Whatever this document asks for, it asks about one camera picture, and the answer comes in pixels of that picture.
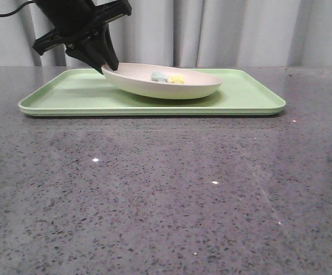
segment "green tray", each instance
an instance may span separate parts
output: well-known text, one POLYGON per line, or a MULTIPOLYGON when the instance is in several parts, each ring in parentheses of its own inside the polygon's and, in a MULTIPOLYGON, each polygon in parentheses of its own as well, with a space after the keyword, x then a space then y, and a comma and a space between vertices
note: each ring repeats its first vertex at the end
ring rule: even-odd
POLYGON ((266 116, 280 113, 286 105, 241 70, 194 70, 222 79, 220 89, 202 99, 153 99, 119 90, 93 69, 74 69, 63 72, 18 106, 30 116, 266 116))

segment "speckled granite surface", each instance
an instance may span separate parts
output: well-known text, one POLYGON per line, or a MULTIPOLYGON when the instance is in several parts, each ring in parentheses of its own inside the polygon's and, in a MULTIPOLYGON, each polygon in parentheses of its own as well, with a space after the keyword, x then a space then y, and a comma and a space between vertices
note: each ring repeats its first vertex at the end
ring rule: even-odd
POLYGON ((274 117, 34 119, 0 67, 0 274, 332 274, 332 68, 242 68, 274 117))

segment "white bowl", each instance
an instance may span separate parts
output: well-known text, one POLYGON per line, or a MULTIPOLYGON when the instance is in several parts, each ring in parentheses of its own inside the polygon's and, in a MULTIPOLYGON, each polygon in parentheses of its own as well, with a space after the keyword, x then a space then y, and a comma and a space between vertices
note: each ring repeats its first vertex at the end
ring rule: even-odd
POLYGON ((211 74, 166 66, 120 63, 117 71, 107 65, 101 69, 106 79, 119 89, 157 99, 199 99, 213 94, 222 84, 221 79, 211 74), (152 81, 154 72, 182 75, 184 84, 152 81))

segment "curtain fold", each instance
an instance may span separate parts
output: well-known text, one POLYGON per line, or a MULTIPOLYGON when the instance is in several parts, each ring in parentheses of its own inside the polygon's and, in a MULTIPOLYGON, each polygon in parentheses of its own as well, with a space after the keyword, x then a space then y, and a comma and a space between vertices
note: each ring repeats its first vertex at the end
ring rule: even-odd
MULTIPOLYGON (((110 23, 122 62, 180 67, 332 66, 332 0, 129 0, 110 23)), ((25 0, 0 0, 0 13, 25 0)), ((96 0, 95 4, 111 2, 96 0)), ((0 18, 0 65, 82 66, 32 44, 53 27, 36 5, 0 18)))

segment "tray rim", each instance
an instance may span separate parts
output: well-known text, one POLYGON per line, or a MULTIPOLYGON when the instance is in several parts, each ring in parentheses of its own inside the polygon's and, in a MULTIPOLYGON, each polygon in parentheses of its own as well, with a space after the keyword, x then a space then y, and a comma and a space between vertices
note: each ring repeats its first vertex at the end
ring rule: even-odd
POLYGON ((76 73, 81 72, 93 72, 96 71, 91 68, 80 68, 80 69, 69 69, 62 73, 60 73, 58 76, 44 84, 43 86, 36 89, 31 94, 27 95, 25 98, 20 100, 18 103, 18 107, 26 115, 29 116, 73 116, 73 117, 79 117, 79 116, 272 116, 277 115, 281 113, 285 106, 286 101, 278 96, 276 93, 274 93, 272 90, 267 88, 265 85, 263 85, 261 82, 250 76, 250 74, 246 73, 243 70, 239 69, 221 69, 221 68, 191 68, 190 70, 195 71, 217 71, 217 72, 225 72, 225 71, 235 71, 240 74, 243 74, 247 76, 251 81, 255 82, 256 84, 262 86, 265 90, 271 93, 272 96, 274 96, 277 100, 281 102, 280 105, 277 105, 275 108, 269 108, 269 109, 261 109, 261 108, 221 108, 221 107, 110 107, 110 108, 37 108, 37 107, 27 107, 24 106, 24 102, 31 97, 33 97, 36 93, 38 93, 40 90, 47 88, 49 86, 56 85, 63 77, 67 75, 74 75, 76 73))

